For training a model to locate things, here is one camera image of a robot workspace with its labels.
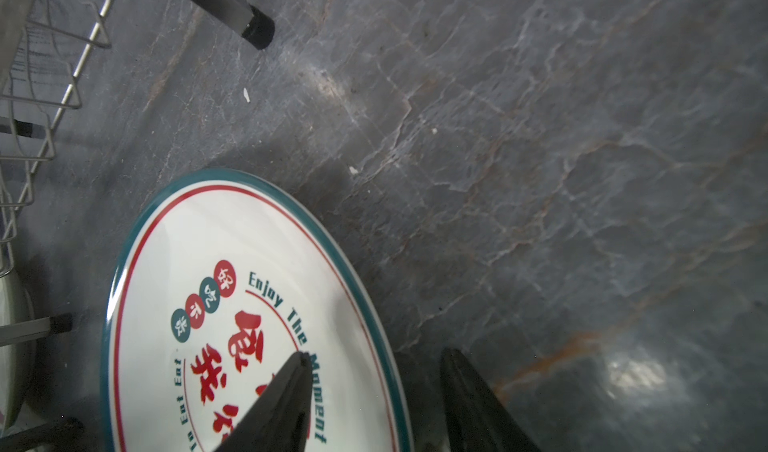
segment red chinese characters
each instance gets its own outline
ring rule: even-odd
[[[205,404],[206,399],[214,400],[214,389],[219,388],[221,367],[216,367],[216,364],[221,364],[221,355],[215,348],[206,344],[203,349],[203,361],[200,361],[197,355],[194,360],[195,363],[191,364],[192,372],[200,375],[200,400]],[[221,387],[226,387],[226,374],[221,375]]]
[[[235,323],[240,331],[230,337],[227,345],[230,355],[235,358],[235,367],[240,372],[248,365],[248,360],[245,358],[248,355],[254,355],[256,360],[261,362],[264,352],[264,333],[256,332],[261,325],[260,315],[239,311],[235,314]]]
[[[221,411],[223,414],[214,412],[214,416],[216,417],[214,420],[214,432],[219,433],[225,427],[228,428],[231,432],[234,428],[232,425],[232,418],[237,417],[237,412],[240,411],[240,409],[236,405],[227,404]],[[229,432],[225,432],[224,436],[221,438],[221,441],[224,442],[224,440],[229,436]]]

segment teal circle logo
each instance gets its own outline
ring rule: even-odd
[[[170,316],[170,330],[178,342],[184,343],[190,337],[192,322],[190,321],[190,316],[183,308],[176,309]]]
[[[205,305],[205,313],[214,313],[221,302],[221,290],[219,284],[212,277],[206,277],[200,283],[200,298]]]

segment teal plate rim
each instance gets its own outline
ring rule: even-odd
[[[128,255],[130,249],[136,242],[139,232],[141,232],[144,224],[149,220],[152,214],[157,208],[162,205],[168,197],[176,193],[182,188],[186,188],[190,185],[194,185],[203,181],[229,181],[239,185],[245,185],[259,191],[261,194],[269,197],[274,202],[284,207],[291,213],[302,226],[312,234],[317,243],[322,247],[323,251],[328,255],[333,265],[339,271],[342,280],[349,288],[352,297],[355,300],[358,310],[362,316],[362,320],[366,324],[368,333],[371,338],[371,342],[376,356],[381,364],[382,373],[384,375],[384,382],[386,384],[387,391],[389,392],[390,403],[392,404],[392,414],[395,419],[395,433],[398,450],[400,452],[412,452],[413,440],[410,420],[408,418],[408,411],[406,407],[406,399],[402,392],[402,385],[399,380],[399,374],[397,366],[395,365],[395,359],[391,354],[389,345],[386,339],[386,335],[382,330],[379,322],[379,318],[376,315],[376,311],[373,309],[373,305],[370,302],[365,287],[360,282],[357,274],[352,269],[352,265],[346,259],[346,256],[342,252],[341,248],[336,244],[328,231],[321,225],[321,223],[299,203],[295,198],[288,195],[285,191],[272,185],[270,182],[265,181],[262,178],[258,178],[255,175],[247,174],[242,171],[230,170],[230,169],[205,169],[193,172],[189,175],[185,175],[182,178],[172,182],[166,188],[158,192],[152,201],[142,210],[139,218],[134,223],[134,226],[130,229],[128,239],[125,241],[120,255],[118,256],[118,265],[114,270],[114,276],[112,278],[112,284],[110,285],[109,303],[107,308],[107,317],[104,322],[104,330],[101,334],[101,407],[102,418],[104,421],[104,440],[106,442],[107,450],[114,452],[114,436],[112,434],[112,413],[111,403],[109,398],[109,352],[110,352],[110,336],[112,331],[112,314],[116,312],[117,308],[112,307],[113,301],[117,303],[118,296],[118,283],[120,276],[123,274],[128,262]]]

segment dish rack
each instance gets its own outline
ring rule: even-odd
[[[78,80],[88,57],[111,46],[104,20],[113,2],[32,0],[25,19],[17,17],[21,39],[0,77],[0,277],[14,268],[17,218],[34,201],[34,176],[56,158],[64,114],[82,107]]]

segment ceramic plate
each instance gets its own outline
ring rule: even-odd
[[[108,446],[215,450],[297,350],[314,368],[306,450],[412,450],[392,351],[328,232],[252,175],[182,178],[141,214],[114,275]]]
[[[32,303],[15,271],[0,277],[0,326],[32,320]],[[0,347],[0,430],[9,430],[24,404],[35,341]]]

